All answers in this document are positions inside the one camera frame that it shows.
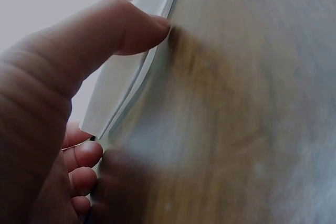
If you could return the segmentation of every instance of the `white paper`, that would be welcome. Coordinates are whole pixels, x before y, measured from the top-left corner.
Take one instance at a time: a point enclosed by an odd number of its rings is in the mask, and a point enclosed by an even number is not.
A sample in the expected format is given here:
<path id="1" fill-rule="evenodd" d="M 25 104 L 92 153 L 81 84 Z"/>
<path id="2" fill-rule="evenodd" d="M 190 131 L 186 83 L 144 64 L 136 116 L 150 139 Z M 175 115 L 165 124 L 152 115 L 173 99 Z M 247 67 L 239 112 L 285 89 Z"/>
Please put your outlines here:
<path id="1" fill-rule="evenodd" d="M 173 0 L 133 0 L 133 3 L 148 14 L 167 18 Z M 128 57 L 119 57 L 117 60 L 116 56 L 110 58 L 103 66 L 92 94 L 87 113 L 81 124 L 83 131 L 101 138 L 108 129 L 113 127 L 142 84 L 156 49 L 157 47 L 146 54 L 133 56 L 128 66 L 127 63 L 122 64 L 122 61 L 127 61 Z M 119 78 L 121 71 L 129 78 Z"/>

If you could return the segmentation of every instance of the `wooden table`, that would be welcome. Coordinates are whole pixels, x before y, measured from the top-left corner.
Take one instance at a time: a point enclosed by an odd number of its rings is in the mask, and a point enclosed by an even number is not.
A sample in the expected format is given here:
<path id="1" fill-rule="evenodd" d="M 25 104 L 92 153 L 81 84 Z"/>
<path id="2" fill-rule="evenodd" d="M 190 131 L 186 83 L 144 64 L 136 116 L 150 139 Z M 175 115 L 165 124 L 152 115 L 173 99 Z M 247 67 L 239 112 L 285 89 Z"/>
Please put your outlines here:
<path id="1" fill-rule="evenodd" d="M 336 0 L 176 0 L 171 20 L 91 223 L 336 223 Z"/>

